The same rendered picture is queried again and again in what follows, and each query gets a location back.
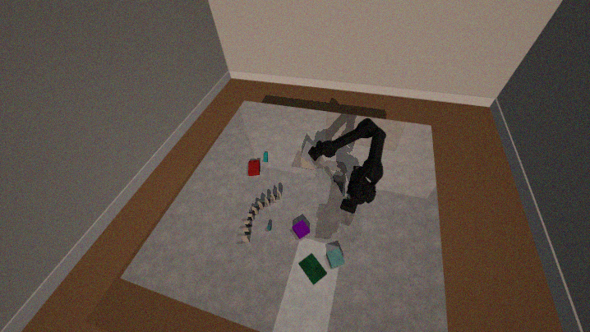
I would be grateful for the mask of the purple block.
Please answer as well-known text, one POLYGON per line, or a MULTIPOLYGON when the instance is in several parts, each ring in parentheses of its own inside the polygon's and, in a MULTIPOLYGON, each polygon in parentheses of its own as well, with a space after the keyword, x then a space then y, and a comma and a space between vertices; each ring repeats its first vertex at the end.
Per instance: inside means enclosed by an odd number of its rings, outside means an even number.
POLYGON ((307 227, 304 221, 301 220, 297 224, 293 225, 293 231, 297 234, 299 239, 301 239, 310 232, 310 229, 307 227))

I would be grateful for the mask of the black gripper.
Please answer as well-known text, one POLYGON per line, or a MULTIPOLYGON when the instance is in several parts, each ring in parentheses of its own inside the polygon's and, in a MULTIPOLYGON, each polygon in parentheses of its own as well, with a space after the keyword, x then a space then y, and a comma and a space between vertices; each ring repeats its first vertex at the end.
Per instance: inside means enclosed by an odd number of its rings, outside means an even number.
MULTIPOLYGON (((350 183, 348 184, 348 190, 347 190, 347 194, 350 195, 350 183)), ((357 205, 353 204, 350 200, 348 199, 343 199, 342 204, 340 206, 341 210, 345 210, 349 213, 354 214, 357 208, 357 205)))

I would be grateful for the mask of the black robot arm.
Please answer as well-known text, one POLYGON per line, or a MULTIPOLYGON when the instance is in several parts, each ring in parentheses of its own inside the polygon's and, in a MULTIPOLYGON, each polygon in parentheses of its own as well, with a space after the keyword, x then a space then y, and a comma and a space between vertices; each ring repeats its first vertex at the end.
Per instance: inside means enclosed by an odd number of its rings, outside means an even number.
POLYGON ((353 166, 350 177, 350 201, 355 205, 371 203, 376 197, 376 184, 383 177, 383 165, 381 157, 383 153, 386 133, 378 127, 370 118, 365 118, 358 123, 357 128, 341 136, 334 141, 317 141, 308 154, 316 161, 324 155, 331 158, 338 149, 360 139, 370 138, 371 148, 368 159, 362 166, 353 166), (368 182, 366 177, 371 180, 368 182))

